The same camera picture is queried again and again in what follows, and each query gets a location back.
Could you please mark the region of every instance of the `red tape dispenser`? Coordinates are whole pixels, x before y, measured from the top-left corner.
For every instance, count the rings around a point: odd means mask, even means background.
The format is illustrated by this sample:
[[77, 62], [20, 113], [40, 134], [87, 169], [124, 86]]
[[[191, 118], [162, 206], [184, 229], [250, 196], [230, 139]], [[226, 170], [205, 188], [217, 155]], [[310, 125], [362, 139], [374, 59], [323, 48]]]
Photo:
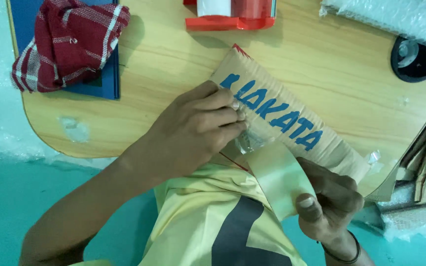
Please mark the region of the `red tape dispenser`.
[[257, 30], [275, 23], [276, 0], [184, 0], [198, 17], [185, 19], [187, 31]]

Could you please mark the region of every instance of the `red checkered cloth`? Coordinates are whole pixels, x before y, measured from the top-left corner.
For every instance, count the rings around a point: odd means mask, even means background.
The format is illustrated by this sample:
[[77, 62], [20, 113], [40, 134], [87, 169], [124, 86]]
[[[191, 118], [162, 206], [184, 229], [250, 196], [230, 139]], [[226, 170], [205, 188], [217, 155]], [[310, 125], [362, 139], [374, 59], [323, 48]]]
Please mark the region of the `red checkered cloth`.
[[34, 38], [12, 66], [14, 86], [51, 92], [95, 78], [130, 17], [122, 5], [45, 0], [35, 19]]

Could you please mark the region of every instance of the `black bracelet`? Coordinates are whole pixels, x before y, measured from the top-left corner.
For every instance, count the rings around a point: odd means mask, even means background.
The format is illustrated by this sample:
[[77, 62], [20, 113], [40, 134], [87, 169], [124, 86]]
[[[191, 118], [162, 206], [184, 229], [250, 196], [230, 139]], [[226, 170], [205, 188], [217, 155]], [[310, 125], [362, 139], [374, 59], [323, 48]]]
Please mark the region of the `black bracelet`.
[[347, 261], [347, 260], [342, 260], [342, 259], [336, 257], [335, 255], [331, 254], [323, 244], [321, 244], [321, 246], [323, 247], [323, 250], [325, 251], [326, 254], [328, 254], [328, 256], [332, 257], [337, 262], [340, 262], [340, 263], [343, 263], [343, 264], [353, 264], [353, 263], [355, 263], [355, 262], [358, 261], [358, 258], [361, 255], [361, 246], [359, 245], [358, 239], [349, 230], [348, 230], [348, 232], [352, 235], [352, 237], [356, 241], [356, 249], [357, 249], [357, 251], [356, 251], [356, 257], [354, 259], [352, 259], [352, 260]]

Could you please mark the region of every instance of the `black round object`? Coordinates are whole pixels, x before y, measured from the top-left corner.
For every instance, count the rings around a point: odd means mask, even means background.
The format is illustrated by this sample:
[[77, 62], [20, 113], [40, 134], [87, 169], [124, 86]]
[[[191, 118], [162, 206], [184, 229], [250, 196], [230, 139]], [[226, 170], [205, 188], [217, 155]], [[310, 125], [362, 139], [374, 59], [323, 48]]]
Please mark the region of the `black round object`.
[[405, 82], [425, 81], [426, 46], [397, 37], [390, 55], [390, 65], [395, 75]]

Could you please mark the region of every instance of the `wooden table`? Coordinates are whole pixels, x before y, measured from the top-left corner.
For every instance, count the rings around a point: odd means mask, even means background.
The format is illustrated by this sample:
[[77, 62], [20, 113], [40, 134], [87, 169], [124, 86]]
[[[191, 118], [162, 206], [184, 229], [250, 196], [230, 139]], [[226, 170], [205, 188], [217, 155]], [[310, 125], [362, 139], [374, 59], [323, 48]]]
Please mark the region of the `wooden table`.
[[[64, 154], [118, 156], [177, 95], [208, 79], [237, 43], [362, 156], [379, 150], [384, 167], [359, 184], [369, 195], [426, 123], [426, 81], [405, 83], [393, 74], [393, 34], [334, 15], [320, 18], [319, 2], [279, 0], [268, 30], [188, 33], [184, 19], [195, 14], [181, 0], [121, 0], [133, 15], [119, 43], [121, 100], [24, 93], [27, 118]], [[90, 141], [71, 142], [61, 116], [89, 125]]]

